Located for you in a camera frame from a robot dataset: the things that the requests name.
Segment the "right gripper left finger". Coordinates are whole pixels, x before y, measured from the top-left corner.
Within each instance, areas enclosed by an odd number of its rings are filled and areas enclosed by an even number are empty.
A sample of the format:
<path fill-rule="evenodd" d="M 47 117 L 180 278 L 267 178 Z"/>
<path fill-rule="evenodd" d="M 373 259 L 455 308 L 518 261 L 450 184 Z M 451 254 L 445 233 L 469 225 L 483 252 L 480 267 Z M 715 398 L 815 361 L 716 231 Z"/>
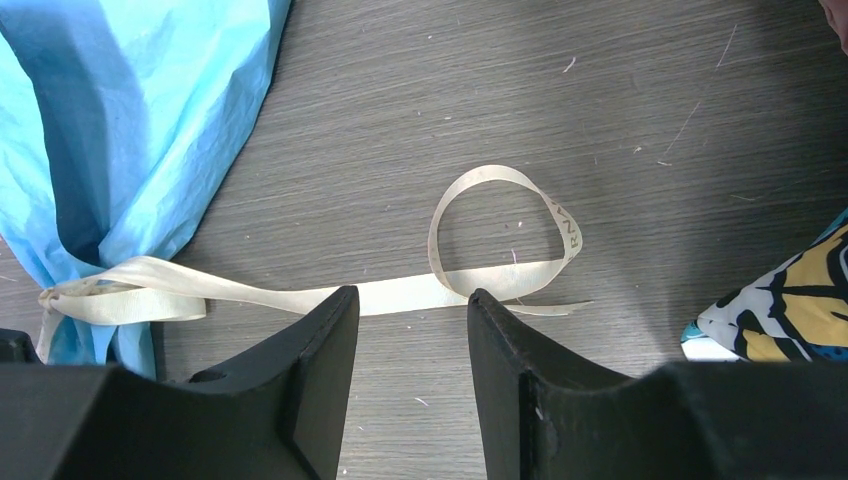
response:
<path fill-rule="evenodd" d="M 359 325 L 345 286 L 182 383 L 117 364 L 48 366 L 1 333 L 5 479 L 332 479 Z"/>

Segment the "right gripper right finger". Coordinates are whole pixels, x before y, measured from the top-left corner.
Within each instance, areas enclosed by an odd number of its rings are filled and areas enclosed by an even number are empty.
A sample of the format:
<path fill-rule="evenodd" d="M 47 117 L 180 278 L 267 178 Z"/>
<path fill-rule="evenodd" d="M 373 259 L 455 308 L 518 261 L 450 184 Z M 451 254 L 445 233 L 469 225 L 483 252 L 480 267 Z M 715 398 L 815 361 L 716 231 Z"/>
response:
<path fill-rule="evenodd" d="M 843 479 L 847 368 L 671 362 L 631 378 L 485 290 L 467 310 L 491 479 Z"/>

